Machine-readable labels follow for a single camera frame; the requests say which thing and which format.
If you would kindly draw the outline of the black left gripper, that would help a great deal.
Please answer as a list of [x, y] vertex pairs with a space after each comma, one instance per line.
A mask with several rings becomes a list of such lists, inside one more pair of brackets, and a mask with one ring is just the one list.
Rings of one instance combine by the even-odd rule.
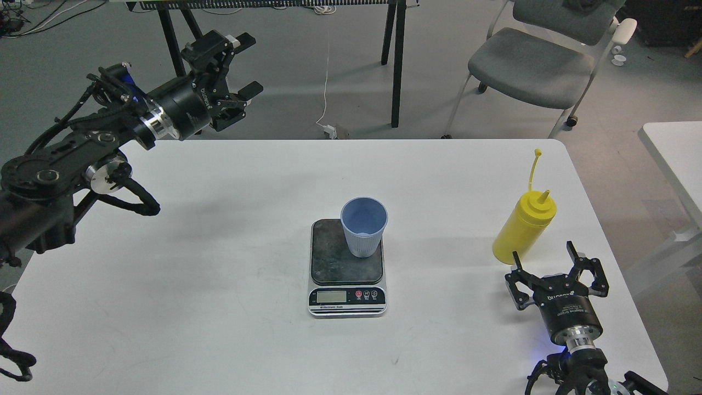
[[208, 32], [187, 43], [181, 57], [191, 75], [173, 78], [147, 94], [146, 130], [154, 140], [170, 135], [182, 142], [204, 127], [221, 132], [243, 120], [263, 85], [251, 82], [230, 93], [226, 77], [235, 55], [255, 44], [256, 38], [247, 32], [238, 37]]

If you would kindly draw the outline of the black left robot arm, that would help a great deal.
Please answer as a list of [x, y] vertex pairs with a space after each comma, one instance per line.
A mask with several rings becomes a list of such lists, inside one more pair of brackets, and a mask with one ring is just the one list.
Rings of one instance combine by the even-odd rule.
[[212, 30], [180, 53], [188, 74], [148, 93], [127, 62], [88, 75], [90, 85], [67, 115], [2, 167], [2, 264], [20, 267], [21, 249], [44, 253], [73, 244], [78, 222], [97, 201], [157, 215], [160, 204], [133, 180], [120, 147], [138, 142], [150, 150], [165, 136], [185, 140], [204, 127], [220, 132], [244, 119], [263, 87], [251, 82], [233, 93], [227, 74], [235, 55], [255, 42], [249, 33]]

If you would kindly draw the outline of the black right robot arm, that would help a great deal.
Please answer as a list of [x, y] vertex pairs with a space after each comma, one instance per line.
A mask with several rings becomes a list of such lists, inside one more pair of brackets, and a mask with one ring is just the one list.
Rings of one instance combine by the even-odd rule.
[[664, 390], [635, 372], [624, 380], [608, 377], [606, 355], [594, 341], [603, 333], [590, 297], [606, 297], [609, 283], [599, 258], [577, 253], [571, 241], [567, 250], [573, 261], [569, 273], [537, 277], [522, 267], [517, 252], [514, 267], [505, 276], [516, 309], [536, 305], [550, 340], [562, 347], [540, 360], [527, 377], [525, 393], [530, 394], [542, 375], [557, 384], [558, 394], [662, 394]]

